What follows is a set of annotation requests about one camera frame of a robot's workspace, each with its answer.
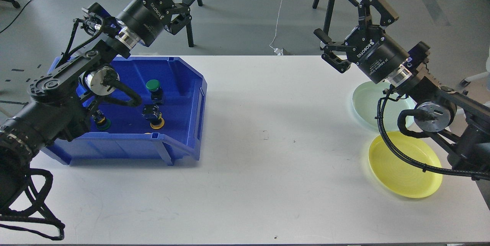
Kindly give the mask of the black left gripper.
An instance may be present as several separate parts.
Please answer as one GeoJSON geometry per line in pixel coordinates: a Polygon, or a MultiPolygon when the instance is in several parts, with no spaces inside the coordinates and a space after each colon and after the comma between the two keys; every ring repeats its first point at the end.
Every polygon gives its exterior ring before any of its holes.
{"type": "Polygon", "coordinates": [[[132,0],[117,19],[140,38],[140,44],[149,47],[164,30],[176,35],[183,28],[191,28],[190,6],[194,1],[132,0]]]}

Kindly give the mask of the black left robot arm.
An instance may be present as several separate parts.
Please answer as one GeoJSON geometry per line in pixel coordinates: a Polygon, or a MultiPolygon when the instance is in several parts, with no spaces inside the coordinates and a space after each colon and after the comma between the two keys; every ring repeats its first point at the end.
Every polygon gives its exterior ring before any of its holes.
{"type": "Polygon", "coordinates": [[[187,30],[194,46],[191,5],[203,0],[132,0],[118,16],[99,3],[74,19],[66,51],[52,72],[28,86],[30,103],[1,124],[1,227],[64,239],[65,225],[45,200],[54,177],[30,163],[58,138],[72,141],[90,131],[91,120],[108,127],[100,103],[125,107],[142,104],[140,94],[119,80],[113,59],[130,56],[136,44],[150,46],[162,31],[187,30]]]}

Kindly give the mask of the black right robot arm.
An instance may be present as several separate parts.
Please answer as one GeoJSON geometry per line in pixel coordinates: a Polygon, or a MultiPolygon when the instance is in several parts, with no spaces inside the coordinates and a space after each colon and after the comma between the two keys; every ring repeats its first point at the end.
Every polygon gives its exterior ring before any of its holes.
{"type": "Polygon", "coordinates": [[[434,173],[489,180],[489,108],[440,82],[427,69],[430,47],[419,42],[404,50],[385,33],[399,19],[386,0],[349,0],[358,9],[358,25],[336,44],[322,30],[314,34],[325,44],[322,59],[338,72],[352,63],[374,83],[390,82],[377,105],[377,125],[389,150],[404,162],[434,173]],[[451,169],[429,166],[402,153],[388,138],[384,110],[391,94],[409,96],[416,105],[402,110],[399,131],[413,138],[431,138],[448,153],[451,169]]]}

